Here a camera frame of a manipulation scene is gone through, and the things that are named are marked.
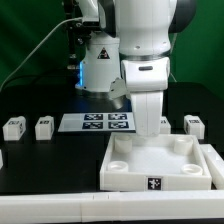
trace sticker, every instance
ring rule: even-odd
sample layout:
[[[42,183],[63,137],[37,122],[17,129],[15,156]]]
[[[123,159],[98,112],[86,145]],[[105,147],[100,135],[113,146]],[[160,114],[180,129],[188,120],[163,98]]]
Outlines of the sticker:
[[[161,120],[161,124],[166,124],[166,120]]]
[[[85,121],[103,120],[103,114],[86,114],[84,120]]]
[[[23,125],[22,125],[22,123],[20,124],[19,129],[20,129],[20,134],[22,134],[23,133]]]
[[[103,122],[84,122],[82,129],[103,129]]]
[[[40,124],[49,124],[50,121],[40,121]]]
[[[199,123],[200,123],[199,120],[189,120],[189,122],[190,122],[191,124],[199,124]]]
[[[126,129],[129,128],[128,122],[109,122],[109,129]]]
[[[102,51],[100,52],[98,59],[110,59],[105,48],[103,48]]]
[[[9,125],[16,125],[16,124],[19,124],[19,121],[10,121],[9,122]]]
[[[127,114],[108,114],[108,120],[127,120]]]
[[[186,125],[186,132],[187,132],[187,133],[189,133],[189,132],[190,132],[188,122],[187,122],[187,125]]]
[[[51,133],[53,133],[53,122],[51,122]]]
[[[161,191],[162,190],[162,178],[148,177],[147,185],[148,185],[148,190]]]

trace white cube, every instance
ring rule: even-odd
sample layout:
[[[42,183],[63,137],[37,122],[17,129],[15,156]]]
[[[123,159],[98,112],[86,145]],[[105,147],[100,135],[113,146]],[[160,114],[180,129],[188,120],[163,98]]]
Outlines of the white cube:
[[[184,130],[189,135],[195,135],[203,140],[205,136],[205,125],[198,116],[187,115],[184,117]]]
[[[36,126],[36,140],[51,140],[54,132],[54,118],[51,116],[40,117]]]
[[[160,134],[171,134],[171,125],[166,117],[161,117],[160,119]]]
[[[18,141],[26,131],[26,119],[24,117],[14,117],[3,126],[5,141]]]

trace black table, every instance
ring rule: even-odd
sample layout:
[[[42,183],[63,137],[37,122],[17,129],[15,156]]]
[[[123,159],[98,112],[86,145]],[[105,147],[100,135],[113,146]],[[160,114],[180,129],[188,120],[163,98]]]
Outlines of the black table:
[[[0,95],[0,105],[0,126],[17,116],[24,116],[27,122],[27,131],[18,142],[4,142],[0,131],[4,159],[0,195],[100,191],[99,170],[110,132],[58,133],[57,130],[64,113],[115,112],[109,101],[77,96],[64,85],[40,85],[9,87]],[[126,101],[119,111],[130,112],[130,102]],[[200,84],[171,83],[164,94],[163,115],[167,116],[172,133],[184,133],[184,116],[197,115],[206,125],[205,140],[200,143],[212,144],[222,157],[223,113],[224,101]],[[55,118],[54,136],[51,141],[38,142],[34,127],[39,117],[46,115]],[[224,220],[200,220],[200,223],[214,222],[224,223]]]

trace black cable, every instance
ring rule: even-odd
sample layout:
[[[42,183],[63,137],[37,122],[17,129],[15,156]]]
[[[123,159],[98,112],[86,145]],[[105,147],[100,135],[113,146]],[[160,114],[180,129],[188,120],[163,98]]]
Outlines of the black cable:
[[[42,73],[41,75],[21,75],[21,76],[16,76],[16,77],[14,77],[14,78],[11,78],[10,80],[8,80],[8,81],[5,83],[5,85],[4,85],[4,89],[5,89],[5,87],[6,87],[9,83],[11,83],[11,82],[13,82],[13,81],[15,81],[15,80],[18,80],[18,79],[23,79],[23,78],[33,78],[33,77],[35,77],[35,78],[37,78],[37,79],[34,80],[35,83],[36,83],[36,81],[38,81],[38,80],[41,79],[41,78],[49,78],[49,77],[52,77],[52,78],[55,78],[55,77],[67,78],[67,77],[72,77],[72,76],[73,76],[73,75],[51,75],[52,72],[56,72],[56,71],[59,71],[59,70],[65,70],[65,69],[53,69],[53,70],[51,70],[51,71],[44,72],[44,73]]]
[[[34,49],[33,51],[22,61],[22,63],[10,74],[7,76],[7,78],[3,81],[3,83],[0,86],[0,92],[4,88],[5,83],[10,80],[22,67],[23,65],[34,55],[34,53],[50,38],[50,36],[63,24],[75,21],[76,19],[69,19],[62,21],[59,23]]]
[[[67,68],[56,68],[56,69],[51,69],[51,70],[48,70],[48,71],[45,71],[45,72],[43,72],[42,74],[40,74],[40,75],[37,75],[36,76],[36,79],[34,79],[31,83],[30,83],[30,85],[35,85],[40,79],[42,79],[44,76],[51,76],[51,73],[53,73],[53,72],[58,72],[58,71],[68,71],[68,69]]]

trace green background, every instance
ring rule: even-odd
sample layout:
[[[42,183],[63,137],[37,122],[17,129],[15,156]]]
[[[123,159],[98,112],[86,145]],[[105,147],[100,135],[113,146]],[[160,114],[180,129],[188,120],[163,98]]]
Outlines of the green background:
[[[197,5],[196,17],[178,35],[172,73],[178,82],[202,83],[224,99],[224,1],[197,0]],[[64,18],[61,0],[0,0],[0,83]],[[67,58],[67,37],[61,28],[17,75],[66,66]]]

